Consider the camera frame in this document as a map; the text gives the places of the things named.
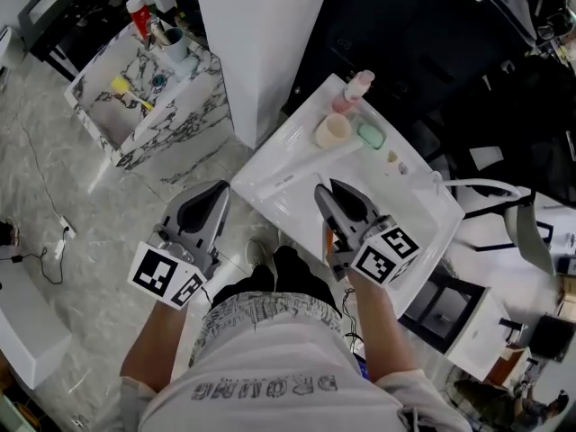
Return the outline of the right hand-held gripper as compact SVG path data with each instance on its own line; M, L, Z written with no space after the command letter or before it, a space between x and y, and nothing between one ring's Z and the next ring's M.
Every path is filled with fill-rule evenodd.
M324 219L326 259L336 280L354 270L373 284L385 286L406 273L421 247L390 215L350 184L330 180L317 184L314 200Z

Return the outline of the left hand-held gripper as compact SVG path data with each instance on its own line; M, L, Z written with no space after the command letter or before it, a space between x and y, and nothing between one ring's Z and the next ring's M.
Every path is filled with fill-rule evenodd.
M148 240L138 244L127 283L173 309L183 308L221 264L215 241L229 210L225 180L199 183L175 196Z

